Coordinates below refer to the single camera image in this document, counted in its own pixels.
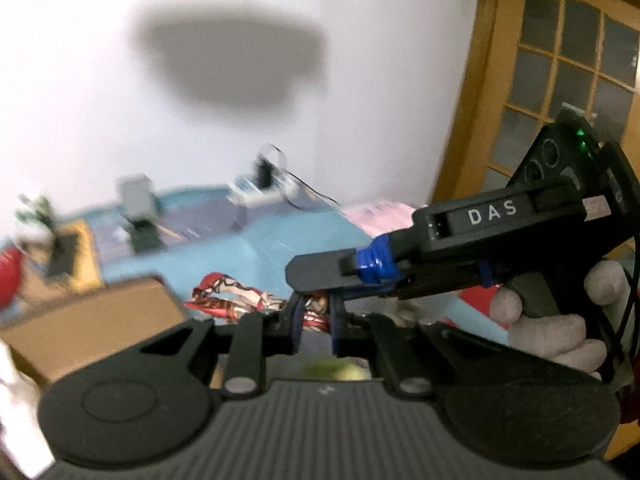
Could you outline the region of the white gloved right hand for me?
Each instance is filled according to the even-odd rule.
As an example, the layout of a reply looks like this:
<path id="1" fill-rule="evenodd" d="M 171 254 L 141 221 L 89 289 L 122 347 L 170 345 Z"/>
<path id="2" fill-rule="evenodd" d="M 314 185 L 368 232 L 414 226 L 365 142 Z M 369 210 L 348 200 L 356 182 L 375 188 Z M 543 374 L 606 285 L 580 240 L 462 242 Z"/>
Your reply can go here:
<path id="1" fill-rule="evenodd" d="M 631 287 L 622 265 L 614 260 L 596 264 L 585 278 L 585 291 L 614 328 L 620 327 Z M 501 287 L 491 299 L 489 316 L 508 328 L 509 346 L 599 377 L 597 369 L 608 352 L 605 343 L 587 337 L 585 320 L 577 314 L 529 318 L 521 297 Z"/>

